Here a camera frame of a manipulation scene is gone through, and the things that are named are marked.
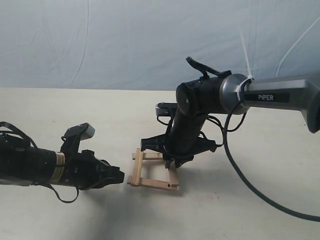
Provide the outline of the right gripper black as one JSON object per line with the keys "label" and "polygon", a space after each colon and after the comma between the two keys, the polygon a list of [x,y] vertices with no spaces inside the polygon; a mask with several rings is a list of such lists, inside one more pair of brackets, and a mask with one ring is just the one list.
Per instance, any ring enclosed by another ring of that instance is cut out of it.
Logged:
{"label": "right gripper black", "polygon": [[215,152],[217,143],[215,140],[197,136],[195,139],[173,140],[166,134],[161,134],[149,138],[142,138],[140,141],[142,151],[152,150],[164,155],[164,167],[169,169],[174,162],[176,168],[191,162],[195,155],[204,152]]}

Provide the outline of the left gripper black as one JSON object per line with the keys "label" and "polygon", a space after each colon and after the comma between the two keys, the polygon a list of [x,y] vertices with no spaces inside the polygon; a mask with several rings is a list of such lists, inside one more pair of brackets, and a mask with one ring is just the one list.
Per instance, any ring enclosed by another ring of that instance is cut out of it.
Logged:
{"label": "left gripper black", "polygon": [[81,191],[101,189],[109,185],[122,184],[125,173],[120,167],[95,157],[91,150],[83,150],[70,159],[64,180]]}

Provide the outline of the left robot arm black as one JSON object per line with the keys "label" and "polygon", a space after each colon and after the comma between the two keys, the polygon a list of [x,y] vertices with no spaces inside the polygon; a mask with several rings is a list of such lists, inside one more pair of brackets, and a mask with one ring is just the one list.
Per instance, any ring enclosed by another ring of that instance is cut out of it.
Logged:
{"label": "left robot arm black", "polygon": [[93,137],[87,122],[66,130],[59,151],[40,148],[31,137],[11,123],[0,123],[0,182],[3,185],[58,185],[81,191],[121,184],[125,174],[118,166],[95,157],[92,150],[79,151],[80,142]]}

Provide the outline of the right robot arm silver black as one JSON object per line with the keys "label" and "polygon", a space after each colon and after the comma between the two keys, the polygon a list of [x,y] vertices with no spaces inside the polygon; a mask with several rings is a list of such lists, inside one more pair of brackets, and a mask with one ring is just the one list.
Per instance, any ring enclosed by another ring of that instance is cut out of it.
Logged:
{"label": "right robot arm silver black", "polygon": [[211,114],[243,115],[250,108],[301,112],[308,130],[320,129],[320,78],[315,74],[255,80],[243,74],[201,77],[181,83],[174,103],[161,102],[156,115],[170,117],[166,132],[143,138],[142,151],[161,153],[166,168],[177,168],[203,152],[214,152],[217,143],[200,136]]}

